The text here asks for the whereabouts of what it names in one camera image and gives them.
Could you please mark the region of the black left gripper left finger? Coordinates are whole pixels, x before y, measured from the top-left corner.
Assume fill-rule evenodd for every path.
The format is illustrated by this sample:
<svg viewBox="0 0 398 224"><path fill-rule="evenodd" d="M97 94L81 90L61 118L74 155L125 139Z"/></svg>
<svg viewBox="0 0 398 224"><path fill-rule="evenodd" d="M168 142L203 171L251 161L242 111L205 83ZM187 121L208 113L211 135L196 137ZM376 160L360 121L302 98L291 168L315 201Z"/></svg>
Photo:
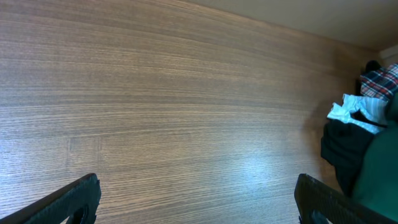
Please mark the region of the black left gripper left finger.
<svg viewBox="0 0 398 224"><path fill-rule="evenodd" d="M94 224L100 204L100 180L94 173L58 189L46 197L1 219L1 224Z"/></svg>

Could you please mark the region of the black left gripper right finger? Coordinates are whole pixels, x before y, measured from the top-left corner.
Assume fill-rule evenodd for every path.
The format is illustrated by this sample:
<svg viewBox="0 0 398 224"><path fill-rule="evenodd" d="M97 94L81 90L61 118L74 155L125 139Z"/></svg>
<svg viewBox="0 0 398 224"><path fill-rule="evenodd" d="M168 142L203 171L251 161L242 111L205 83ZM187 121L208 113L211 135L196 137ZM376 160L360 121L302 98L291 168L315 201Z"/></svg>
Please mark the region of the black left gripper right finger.
<svg viewBox="0 0 398 224"><path fill-rule="evenodd" d="M294 197L301 224L397 224L307 174L298 176Z"/></svg>

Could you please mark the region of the green cloth garment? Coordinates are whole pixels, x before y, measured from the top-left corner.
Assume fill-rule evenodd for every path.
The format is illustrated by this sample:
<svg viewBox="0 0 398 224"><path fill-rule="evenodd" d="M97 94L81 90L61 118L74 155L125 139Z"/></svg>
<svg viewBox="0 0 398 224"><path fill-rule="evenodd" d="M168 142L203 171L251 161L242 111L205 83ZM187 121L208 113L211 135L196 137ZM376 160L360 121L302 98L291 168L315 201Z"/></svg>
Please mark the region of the green cloth garment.
<svg viewBox="0 0 398 224"><path fill-rule="evenodd" d="M384 114L387 128L376 134L367 148L352 199L397 221L397 95Z"/></svg>

